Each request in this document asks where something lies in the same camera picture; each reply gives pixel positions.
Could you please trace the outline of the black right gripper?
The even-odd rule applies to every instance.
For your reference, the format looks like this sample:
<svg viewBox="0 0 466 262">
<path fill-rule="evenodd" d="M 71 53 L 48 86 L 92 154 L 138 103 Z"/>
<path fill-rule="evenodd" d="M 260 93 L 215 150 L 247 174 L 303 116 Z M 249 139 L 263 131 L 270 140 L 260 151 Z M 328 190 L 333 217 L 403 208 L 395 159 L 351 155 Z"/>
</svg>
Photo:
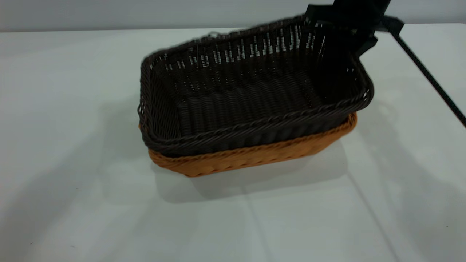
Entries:
<svg viewBox="0 0 466 262">
<path fill-rule="evenodd" d="M 389 0 L 335 0 L 331 5 L 308 5 L 305 25 L 315 27 L 322 38 L 322 51 L 316 66 L 319 100 L 356 100 L 361 97 L 352 40 L 362 40 L 358 57 L 373 48 L 376 31 L 388 32 L 396 40 L 404 22 L 386 15 Z"/>
</svg>

